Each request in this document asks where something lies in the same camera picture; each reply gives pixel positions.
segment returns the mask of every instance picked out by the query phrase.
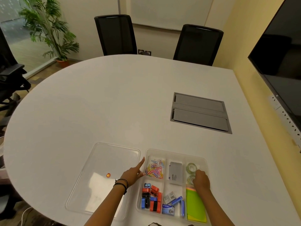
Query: adhesive tape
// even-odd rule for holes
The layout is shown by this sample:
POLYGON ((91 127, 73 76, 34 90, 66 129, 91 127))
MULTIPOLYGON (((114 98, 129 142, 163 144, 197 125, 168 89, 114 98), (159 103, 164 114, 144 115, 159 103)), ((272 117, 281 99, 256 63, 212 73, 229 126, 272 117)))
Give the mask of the adhesive tape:
POLYGON ((195 171, 197 170, 197 166, 194 163, 188 163, 187 167, 186 167, 186 171, 190 174, 190 175, 194 175, 195 171))
POLYGON ((190 184, 190 185, 193 185, 193 180, 195 179, 195 176, 194 175, 190 175, 188 178, 187 178, 187 183, 190 184))

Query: white cable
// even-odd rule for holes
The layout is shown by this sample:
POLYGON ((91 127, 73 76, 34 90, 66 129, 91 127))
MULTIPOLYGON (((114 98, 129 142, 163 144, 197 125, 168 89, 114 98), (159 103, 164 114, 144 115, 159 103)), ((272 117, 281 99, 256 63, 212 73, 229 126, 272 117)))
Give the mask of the white cable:
POLYGON ((22 216, 21 216, 21 226, 22 226, 22 224, 23 224, 23 215, 24 215, 24 213, 25 213, 28 209, 30 209, 30 208, 32 208, 32 207, 29 207, 29 208, 25 209, 25 211, 22 213, 22 216))

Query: left forearm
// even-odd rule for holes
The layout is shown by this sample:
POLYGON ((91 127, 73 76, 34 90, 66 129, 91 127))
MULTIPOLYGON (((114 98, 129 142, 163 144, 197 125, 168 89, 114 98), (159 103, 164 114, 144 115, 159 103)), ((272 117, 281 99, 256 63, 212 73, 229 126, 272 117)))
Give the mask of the left forearm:
POLYGON ((85 226, 110 226, 124 191, 122 185, 115 185, 85 226))

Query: wall-mounted television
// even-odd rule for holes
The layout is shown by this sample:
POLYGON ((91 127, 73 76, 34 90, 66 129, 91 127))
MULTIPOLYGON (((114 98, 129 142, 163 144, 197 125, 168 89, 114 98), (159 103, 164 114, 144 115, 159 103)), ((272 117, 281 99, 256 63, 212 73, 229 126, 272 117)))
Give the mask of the wall-mounted television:
POLYGON ((284 0, 249 60, 301 130, 301 0, 284 0))

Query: transparent container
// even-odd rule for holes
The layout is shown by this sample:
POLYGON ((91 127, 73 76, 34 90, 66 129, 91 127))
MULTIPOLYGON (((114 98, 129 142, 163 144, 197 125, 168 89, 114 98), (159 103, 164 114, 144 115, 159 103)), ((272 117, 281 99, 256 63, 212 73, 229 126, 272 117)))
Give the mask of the transparent container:
POLYGON ((186 215, 186 188, 193 188, 192 185, 188 184, 187 178, 190 176, 190 174, 186 171, 186 167, 188 163, 194 163, 197 167, 197 169, 200 169, 202 171, 205 171, 206 175, 208 175, 208 169, 207 169, 207 162, 204 158, 200 157, 194 157, 194 156, 188 156, 183 154, 178 154, 174 152, 167 152, 162 150, 156 150, 156 149, 147 149, 146 155, 145 155, 146 163, 144 163, 143 168, 141 171, 145 172, 146 168, 149 164, 153 163, 152 160, 164 160, 164 168, 163 168, 163 178, 156 178, 156 177, 150 177, 150 176, 144 176, 140 178, 139 182, 139 190, 137 194, 137 201, 136 201, 136 208, 139 212, 150 214, 153 216, 159 216, 164 218, 169 218, 177 221, 182 221, 186 224, 200 224, 200 225, 211 225, 209 221, 208 214, 206 213, 207 223, 200 223, 195 221, 189 221, 187 220, 186 215), (176 182, 169 179, 169 165, 171 162, 177 162, 182 164, 182 182, 176 182), (175 214, 167 215, 162 214, 162 208, 160 213, 151 212, 150 209, 142 209, 141 208, 141 197, 142 197, 142 188, 144 188, 144 183, 150 183, 151 185, 154 185, 159 188, 159 192, 162 192, 162 200, 161 205, 165 204, 163 197, 170 192, 174 192, 175 196, 178 198, 180 196, 183 197, 183 200, 185 202, 185 214, 184 217, 180 215, 180 204, 176 204, 175 207, 175 214))
MULTIPOLYGON (((115 179, 139 163, 141 152, 137 149, 96 143, 66 202, 66 209, 92 215, 111 191, 115 179)), ((122 197, 114 219, 126 217, 131 187, 122 197)))

